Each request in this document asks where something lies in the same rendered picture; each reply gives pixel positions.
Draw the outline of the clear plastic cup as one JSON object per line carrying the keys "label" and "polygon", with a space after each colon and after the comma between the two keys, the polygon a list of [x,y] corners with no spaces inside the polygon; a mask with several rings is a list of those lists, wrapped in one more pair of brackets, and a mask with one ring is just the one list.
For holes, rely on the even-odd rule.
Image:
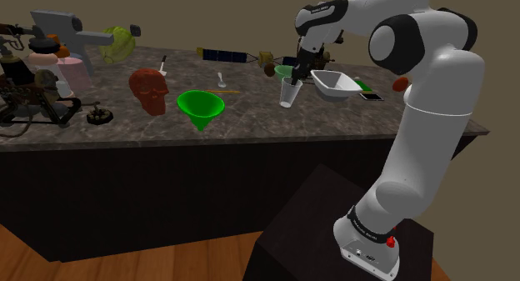
{"label": "clear plastic cup", "polygon": [[293,101],[295,100],[298,92],[303,85],[301,80],[297,80],[293,84],[293,79],[291,77],[285,77],[281,81],[281,93],[279,98],[279,104],[283,108],[290,108],[293,105]]}

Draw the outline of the dark robot stand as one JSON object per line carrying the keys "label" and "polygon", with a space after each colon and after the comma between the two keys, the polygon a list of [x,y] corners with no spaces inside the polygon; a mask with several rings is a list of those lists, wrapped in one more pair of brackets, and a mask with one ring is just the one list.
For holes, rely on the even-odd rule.
{"label": "dark robot stand", "polygon": [[257,239],[242,281],[380,281],[344,259],[333,237],[364,194],[318,166]]}

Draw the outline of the green funnel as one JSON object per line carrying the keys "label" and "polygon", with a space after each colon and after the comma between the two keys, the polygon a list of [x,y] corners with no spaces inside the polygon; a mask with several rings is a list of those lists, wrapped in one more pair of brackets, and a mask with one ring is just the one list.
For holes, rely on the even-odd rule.
{"label": "green funnel", "polygon": [[187,114],[198,131],[205,127],[225,109],[224,101],[214,93],[189,90],[177,97],[179,109]]}

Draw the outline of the white square bowl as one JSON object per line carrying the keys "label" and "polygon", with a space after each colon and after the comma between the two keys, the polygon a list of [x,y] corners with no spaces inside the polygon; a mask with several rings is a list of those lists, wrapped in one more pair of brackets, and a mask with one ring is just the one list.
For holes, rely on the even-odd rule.
{"label": "white square bowl", "polygon": [[312,70],[311,76],[317,95],[326,102],[343,102],[362,91],[362,88],[345,73]]}

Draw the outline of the stacked black orange pink toy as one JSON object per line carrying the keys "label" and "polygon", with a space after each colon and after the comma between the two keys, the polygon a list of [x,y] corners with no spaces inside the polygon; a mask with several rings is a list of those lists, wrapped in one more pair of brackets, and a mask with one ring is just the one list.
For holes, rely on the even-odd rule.
{"label": "stacked black orange pink toy", "polygon": [[34,66],[55,65],[59,59],[70,56],[69,49],[61,43],[57,34],[46,34],[36,26],[32,26],[33,38],[29,39],[29,48],[32,53],[28,61]]}

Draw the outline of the red skull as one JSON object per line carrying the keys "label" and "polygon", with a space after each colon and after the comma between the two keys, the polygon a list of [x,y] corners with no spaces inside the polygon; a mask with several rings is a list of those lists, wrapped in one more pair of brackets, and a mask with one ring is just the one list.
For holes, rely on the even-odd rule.
{"label": "red skull", "polygon": [[142,109],[151,116],[166,112],[164,97],[169,93],[165,77],[155,69],[140,68],[128,79],[128,85]]}

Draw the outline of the small dark round ornament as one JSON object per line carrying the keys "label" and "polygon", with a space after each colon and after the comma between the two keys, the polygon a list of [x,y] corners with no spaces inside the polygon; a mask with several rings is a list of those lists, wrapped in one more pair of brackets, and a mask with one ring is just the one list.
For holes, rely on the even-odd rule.
{"label": "small dark round ornament", "polygon": [[89,124],[103,125],[113,120],[113,113],[106,108],[100,108],[100,102],[92,103],[93,110],[87,113],[86,119]]}

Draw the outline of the pink cylinder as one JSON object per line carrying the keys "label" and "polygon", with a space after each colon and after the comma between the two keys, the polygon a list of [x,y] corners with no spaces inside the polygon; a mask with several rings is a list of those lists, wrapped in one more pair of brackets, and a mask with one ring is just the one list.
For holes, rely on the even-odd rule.
{"label": "pink cylinder", "polygon": [[92,86],[86,66],[80,58],[59,58],[57,65],[74,92],[89,89]]}

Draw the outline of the green bowl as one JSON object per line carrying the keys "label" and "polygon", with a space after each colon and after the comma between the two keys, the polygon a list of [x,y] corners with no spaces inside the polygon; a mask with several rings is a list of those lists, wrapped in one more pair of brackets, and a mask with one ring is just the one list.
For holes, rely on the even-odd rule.
{"label": "green bowl", "polygon": [[293,66],[290,65],[277,65],[274,68],[276,76],[279,81],[282,81],[284,78],[290,78],[293,73]]}

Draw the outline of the dark rusty machine figure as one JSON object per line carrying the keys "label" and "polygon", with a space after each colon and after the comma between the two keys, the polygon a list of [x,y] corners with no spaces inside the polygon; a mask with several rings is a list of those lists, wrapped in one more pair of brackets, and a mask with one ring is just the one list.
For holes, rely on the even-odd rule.
{"label": "dark rusty machine figure", "polygon": [[58,83],[62,80],[49,69],[32,72],[26,63],[13,54],[13,50],[23,50],[22,35],[32,35],[32,28],[0,23],[0,126],[15,124],[15,112],[21,109],[28,115],[23,121],[24,129],[15,135],[3,134],[5,138],[20,137],[35,123],[34,116],[43,111],[47,114],[45,124],[55,124],[61,128],[81,108],[79,98],[63,98],[58,93]]}

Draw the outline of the satellite model with blue panels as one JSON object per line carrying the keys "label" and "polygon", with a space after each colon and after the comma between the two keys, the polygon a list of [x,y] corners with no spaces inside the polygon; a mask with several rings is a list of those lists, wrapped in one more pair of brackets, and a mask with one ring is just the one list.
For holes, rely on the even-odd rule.
{"label": "satellite model with blue panels", "polygon": [[196,48],[196,53],[203,60],[225,62],[225,63],[257,63],[259,67],[265,67],[269,63],[277,65],[293,66],[296,63],[295,57],[275,58],[272,53],[260,51],[256,55],[244,52],[234,52],[216,50],[208,48]]}

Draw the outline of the yellow-green cabbage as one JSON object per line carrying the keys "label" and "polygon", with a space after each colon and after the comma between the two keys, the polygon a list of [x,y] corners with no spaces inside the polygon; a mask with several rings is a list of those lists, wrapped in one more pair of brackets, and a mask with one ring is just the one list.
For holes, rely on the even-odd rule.
{"label": "yellow-green cabbage", "polygon": [[125,60],[136,46],[135,37],[123,27],[106,28],[104,33],[113,35],[113,43],[109,46],[99,46],[102,59],[107,64],[114,64]]}

